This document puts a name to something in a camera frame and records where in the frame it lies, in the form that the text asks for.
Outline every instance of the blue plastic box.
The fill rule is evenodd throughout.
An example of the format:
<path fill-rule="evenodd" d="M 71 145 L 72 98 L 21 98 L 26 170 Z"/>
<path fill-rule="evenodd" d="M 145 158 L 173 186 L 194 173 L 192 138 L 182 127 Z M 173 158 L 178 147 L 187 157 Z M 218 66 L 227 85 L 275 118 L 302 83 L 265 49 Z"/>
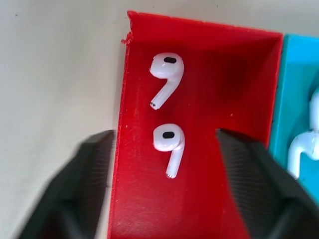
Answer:
<path fill-rule="evenodd" d="M 286 35 L 269 150 L 287 169 L 293 139 L 310 129 L 309 103 L 319 88 L 319 38 Z M 301 155 L 301 185 L 319 204 L 319 161 Z"/>

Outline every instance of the red tray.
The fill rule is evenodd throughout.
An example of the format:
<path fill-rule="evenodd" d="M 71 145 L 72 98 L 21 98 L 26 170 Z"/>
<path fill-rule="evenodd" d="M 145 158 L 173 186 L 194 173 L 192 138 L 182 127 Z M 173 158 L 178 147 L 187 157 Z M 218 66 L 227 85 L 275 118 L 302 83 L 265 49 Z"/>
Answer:
<path fill-rule="evenodd" d="M 283 36 L 280 33 L 129 11 L 108 238 L 246 239 L 229 195 L 216 128 L 268 145 Z M 149 68 L 161 52 L 184 61 L 180 85 L 157 111 L 165 84 Z M 185 151 L 175 179 L 153 130 L 179 125 Z"/>

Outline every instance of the red container floor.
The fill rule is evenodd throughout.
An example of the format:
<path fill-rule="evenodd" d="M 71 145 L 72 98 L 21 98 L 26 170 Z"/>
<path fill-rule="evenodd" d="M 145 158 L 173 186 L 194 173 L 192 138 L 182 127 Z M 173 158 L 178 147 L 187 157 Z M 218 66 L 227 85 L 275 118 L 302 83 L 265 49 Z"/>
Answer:
<path fill-rule="evenodd" d="M 247 239 L 228 192 L 216 128 L 268 144 L 282 35 L 129 12 L 110 239 Z M 174 52 L 184 61 L 179 87 L 157 111 L 150 100 L 165 84 L 149 68 Z M 170 152 L 153 147 L 153 130 L 179 125 L 185 151 L 175 179 Z"/>

